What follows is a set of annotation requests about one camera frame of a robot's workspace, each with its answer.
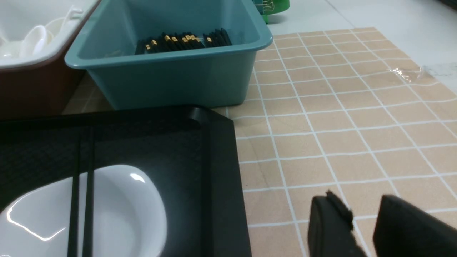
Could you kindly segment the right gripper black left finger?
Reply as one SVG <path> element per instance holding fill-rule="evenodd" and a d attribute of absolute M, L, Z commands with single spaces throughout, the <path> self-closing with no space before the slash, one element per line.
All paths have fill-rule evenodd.
<path fill-rule="evenodd" d="M 332 191 L 312 198 L 307 245 L 311 257 L 365 257 L 353 234 L 353 212 Z"/>

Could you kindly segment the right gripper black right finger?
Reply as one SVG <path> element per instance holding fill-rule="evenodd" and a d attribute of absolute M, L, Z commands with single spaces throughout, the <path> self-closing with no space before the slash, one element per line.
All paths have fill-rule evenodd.
<path fill-rule="evenodd" d="M 457 231 L 400 197 L 385 194 L 373 244 L 379 257 L 455 257 Z"/>

